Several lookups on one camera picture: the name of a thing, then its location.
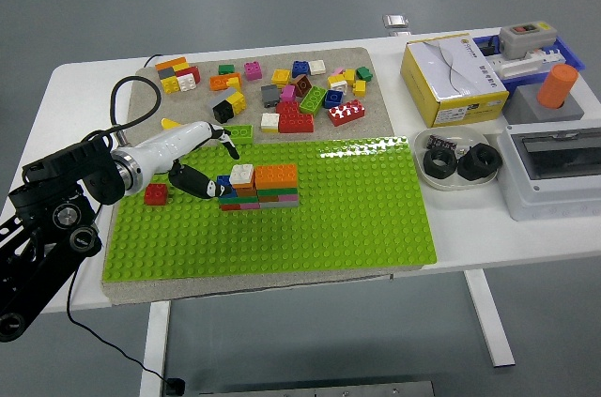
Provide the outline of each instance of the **white lego brick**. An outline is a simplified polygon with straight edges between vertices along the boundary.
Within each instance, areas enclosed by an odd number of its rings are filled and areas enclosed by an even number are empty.
[[[309,61],[309,71],[312,75],[322,75],[326,72],[326,65],[321,59],[318,61]]]
[[[261,130],[275,130],[277,132],[279,124],[279,114],[264,113],[261,117]]]
[[[235,184],[251,184],[253,182],[254,167],[252,164],[236,164],[232,167],[229,182]]]
[[[183,76],[178,76],[177,82],[179,83],[179,89],[182,92],[196,88],[196,81],[194,80],[194,75],[192,75],[191,73],[188,73],[187,75]]]
[[[347,83],[347,81],[337,81],[336,83],[330,84],[330,89],[331,90],[339,90],[344,95],[346,95],[347,90],[348,90],[348,83]]]

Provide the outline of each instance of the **yellow lego brick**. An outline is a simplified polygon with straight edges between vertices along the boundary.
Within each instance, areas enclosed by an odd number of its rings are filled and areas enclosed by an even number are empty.
[[[179,92],[179,82],[177,81],[177,77],[170,76],[169,78],[165,78],[161,80],[162,90],[165,91],[165,94],[173,94],[174,92]]]
[[[170,130],[171,128],[175,128],[175,127],[180,127],[181,123],[178,123],[174,120],[171,120],[169,118],[162,118],[161,119],[161,126],[164,130]]]
[[[227,80],[227,83],[225,83],[225,85],[227,85],[227,87],[234,87],[240,93],[242,92],[242,85],[240,83],[240,78],[238,77],[230,78],[229,80]]]
[[[348,85],[355,84],[355,69],[346,69],[342,76],[345,77],[345,80],[347,80]]]
[[[346,81],[344,75],[332,75],[328,77],[328,84],[330,88],[333,84],[340,83],[342,81]]]
[[[180,70],[189,69],[189,68],[190,68],[190,64],[188,64],[187,62],[182,62],[181,64],[175,64],[173,66],[173,71],[180,71]]]
[[[226,100],[232,105],[234,115],[238,115],[246,109],[246,99],[240,92],[230,95]]]
[[[357,80],[353,85],[353,94],[355,97],[365,97],[365,87],[367,82],[364,80]]]
[[[286,69],[276,69],[273,71],[273,76],[271,77],[271,83],[278,86],[278,89],[283,88],[290,81],[290,70]]]

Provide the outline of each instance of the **white device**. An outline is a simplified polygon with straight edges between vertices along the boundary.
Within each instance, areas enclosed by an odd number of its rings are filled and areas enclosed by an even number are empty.
[[[497,142],[513,219],[601,214],[601,120],[510,125]]]

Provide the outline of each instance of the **stack of lego bricks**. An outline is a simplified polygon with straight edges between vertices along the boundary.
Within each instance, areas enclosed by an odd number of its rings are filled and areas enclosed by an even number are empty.
[[[217,184],[231,186],[232,193],[219,198],[223,211],[296,207],[299,181],[296,164],[237,164],[229,176],[218,176]]]

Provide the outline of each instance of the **blue lego brick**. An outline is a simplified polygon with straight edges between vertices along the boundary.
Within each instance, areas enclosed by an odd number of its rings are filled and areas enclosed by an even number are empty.
[[[215,180],[215,184],[217,184],[217,186],[232,186],[232,184],[229,182],[229,175],[217,175],[217,179]],[[227,195],[223,195],[220,198],[220,200],[222,198],[236,198],[238,197],[238,194],[236,193],[236,190],[234,188],[232,188],[232,193],[228,193]]]
[[[326,109],[335,108],[342,104],[342,97],[344,93],[342,90],[329,90],[326,93],[326,98],[323,100],[323,107]]]
[[[309,74],[309,63],[306,61],[294,61],[292,64],[292,78]]]

